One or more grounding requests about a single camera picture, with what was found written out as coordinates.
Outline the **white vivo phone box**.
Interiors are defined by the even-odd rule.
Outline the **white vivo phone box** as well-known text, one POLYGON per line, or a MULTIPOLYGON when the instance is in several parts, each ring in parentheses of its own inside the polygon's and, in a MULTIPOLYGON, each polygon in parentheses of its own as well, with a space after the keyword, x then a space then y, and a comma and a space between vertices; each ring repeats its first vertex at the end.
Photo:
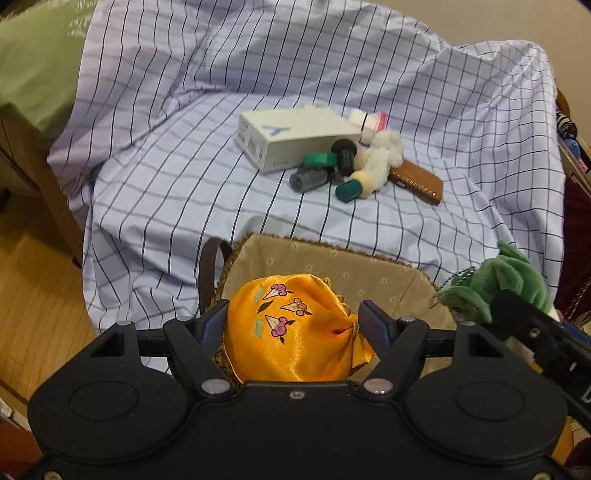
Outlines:
POLYGON ((305 155, 329 152, 339 139, 360 138, 348 120, 313 105, 242 112, 235 132, 242 152, 263 173, 297 167, 305 155))

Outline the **green white plush toy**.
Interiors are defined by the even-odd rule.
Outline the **green white plush toy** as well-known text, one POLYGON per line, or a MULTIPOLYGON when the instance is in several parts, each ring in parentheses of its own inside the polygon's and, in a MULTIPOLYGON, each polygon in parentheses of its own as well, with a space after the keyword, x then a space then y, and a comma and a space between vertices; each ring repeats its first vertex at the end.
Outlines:
POLYGON ((498 248, 499 254, 480 267, 456 274, 439 290, 438 301, 465 320, 491 323, 493 298, 508 290, 557 319, 544 279, 528 257, 504 241, 498 242, 498 248))

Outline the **orange satin pouch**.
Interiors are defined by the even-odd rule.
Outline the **orange satin pouch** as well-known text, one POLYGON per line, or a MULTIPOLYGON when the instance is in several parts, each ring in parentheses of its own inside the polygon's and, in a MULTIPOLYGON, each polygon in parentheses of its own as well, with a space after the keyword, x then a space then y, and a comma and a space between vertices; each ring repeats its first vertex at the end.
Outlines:
POLYGON ((346 380, 376 356, 358 315, 311 274, 243 285, 229 301, 222 347, 242 383, 346 380))

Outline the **grey translucent bottle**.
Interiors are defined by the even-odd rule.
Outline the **grey translucent bottle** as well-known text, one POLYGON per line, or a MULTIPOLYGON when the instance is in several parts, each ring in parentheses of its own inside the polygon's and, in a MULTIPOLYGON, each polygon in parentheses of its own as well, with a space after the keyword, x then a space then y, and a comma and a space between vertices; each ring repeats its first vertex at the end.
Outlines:
POLYGON ((334 170, 325 167, 298 168, 290 175, 290 188, 297 193, 318 189, 332 181, 334 170))

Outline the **pink white small toy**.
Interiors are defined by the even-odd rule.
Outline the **pink white small toy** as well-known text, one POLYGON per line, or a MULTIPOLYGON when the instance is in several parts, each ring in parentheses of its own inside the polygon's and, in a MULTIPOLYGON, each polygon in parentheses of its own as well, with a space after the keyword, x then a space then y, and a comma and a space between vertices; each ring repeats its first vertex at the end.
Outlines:
POLYGON ((349 123, 361 132, 360 143, 369 145, 377 132, 387 127, 387 115, 383 111, 365 112, 360 109, 352 109, 349 112, 349 123))

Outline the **brown leather wallet case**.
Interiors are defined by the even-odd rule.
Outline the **brown leather wallet case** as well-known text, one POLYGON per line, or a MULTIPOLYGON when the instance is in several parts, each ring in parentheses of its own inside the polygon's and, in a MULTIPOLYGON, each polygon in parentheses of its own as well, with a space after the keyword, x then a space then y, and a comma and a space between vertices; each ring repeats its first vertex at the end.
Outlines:
POLYGON ((389 175, 390 180, 424 201, 439 205, 443 200, 444 183, 432 172, 404 160, 399 167, 393 167, 389 175))

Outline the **white fluffy plush toy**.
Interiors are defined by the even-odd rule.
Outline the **white fluffy plush toy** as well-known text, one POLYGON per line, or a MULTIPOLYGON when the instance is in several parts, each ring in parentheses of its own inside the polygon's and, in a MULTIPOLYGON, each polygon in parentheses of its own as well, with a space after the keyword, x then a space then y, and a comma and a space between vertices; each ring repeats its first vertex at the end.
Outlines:
POLYGON ((399 132, 377 132, 365 150, 356 154, 353 179, 363 185, 363 196, 379 191, 388 182, 393 168, 401 167, 404 160, 404 145, 399 132))

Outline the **green tape roll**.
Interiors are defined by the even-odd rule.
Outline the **green tape roll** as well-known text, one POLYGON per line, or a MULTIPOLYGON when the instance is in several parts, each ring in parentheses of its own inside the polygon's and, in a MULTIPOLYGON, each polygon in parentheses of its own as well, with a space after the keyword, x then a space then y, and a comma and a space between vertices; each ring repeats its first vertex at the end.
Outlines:
POLYGON ((335 168, 337 165, 338 156, 332 152, 311 153, 301 161, 301 166, 307 168, 335 168))

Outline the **green embroidered pillow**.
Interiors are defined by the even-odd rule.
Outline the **green embroidered pillow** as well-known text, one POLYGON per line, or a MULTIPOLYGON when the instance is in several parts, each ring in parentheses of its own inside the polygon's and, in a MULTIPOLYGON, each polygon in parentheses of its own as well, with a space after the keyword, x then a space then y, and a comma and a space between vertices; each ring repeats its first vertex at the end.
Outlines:
POLYGON ((75 100, 94 1, 37 1, 1 20, 1 116, 58 137, 75 100))

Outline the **checkered lavender sheet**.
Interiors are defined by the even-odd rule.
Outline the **checkered lavender sheet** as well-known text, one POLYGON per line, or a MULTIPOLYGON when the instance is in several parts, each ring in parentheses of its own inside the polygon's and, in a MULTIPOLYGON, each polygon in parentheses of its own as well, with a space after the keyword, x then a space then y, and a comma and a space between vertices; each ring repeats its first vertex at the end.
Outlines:
POLYGON ((563 196, 547 54, 525 40, 454 46, 359 1, 101 1, 71 117, 49 155, 84 230, 93 327, 197 312, 207 239, 320 241, 436 284, 507 241, 550 292, 563 196), (301 157, 398 132, 435 174, 432 206, 393 184, 365 200, 290 188, 301 157))

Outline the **woven lined basket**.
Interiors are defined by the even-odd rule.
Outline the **woven lined basket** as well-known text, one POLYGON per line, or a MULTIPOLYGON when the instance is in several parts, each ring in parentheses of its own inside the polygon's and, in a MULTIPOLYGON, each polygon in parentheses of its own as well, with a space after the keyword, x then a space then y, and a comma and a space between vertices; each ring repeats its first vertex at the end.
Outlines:
MULTIPOLYGON (((371 300, 394 319, 414 317, 432 329, 456 328, 452 313, 439 303, 435 286, 416 268, 328 244, 256 233, 236 246, 217 238, 205 242, 197 274, 199 309, 205 312, 221 300, 230 301, 252 280, 293 274, 325 280, 358 319, 360 304, 371 300)), ((242 383, 229 367, 222 343, 223 334, 213 361, 231 381, 242 383)), ((377 361, 376 354, 370 364, 349 378, 363 378, 377 361)))

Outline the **black makeup sponge brush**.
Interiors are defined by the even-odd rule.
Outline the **black makeup sponge brush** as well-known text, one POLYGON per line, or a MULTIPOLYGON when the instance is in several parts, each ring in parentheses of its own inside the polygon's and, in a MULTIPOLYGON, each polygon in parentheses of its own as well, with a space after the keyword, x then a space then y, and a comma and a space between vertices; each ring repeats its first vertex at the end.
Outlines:
POLYGON ((355 159, 358 148, 356 143, 349 139, 339 139, 332 144, 332 153, 337 156, 337 169, 339 174, 348 177, 355 171, 355 159))

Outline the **teal handle cream sponge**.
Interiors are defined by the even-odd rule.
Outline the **teal handle cream sponge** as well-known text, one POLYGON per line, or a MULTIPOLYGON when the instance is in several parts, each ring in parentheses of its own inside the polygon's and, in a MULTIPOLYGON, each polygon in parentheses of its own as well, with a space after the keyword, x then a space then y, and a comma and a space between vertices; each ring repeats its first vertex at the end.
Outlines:
POLYGON ((377 189, 374 177, 369 172, 359 170, 335 189, 335 196, 339 201, 349 203, 356 199, 367 199, 377 189))

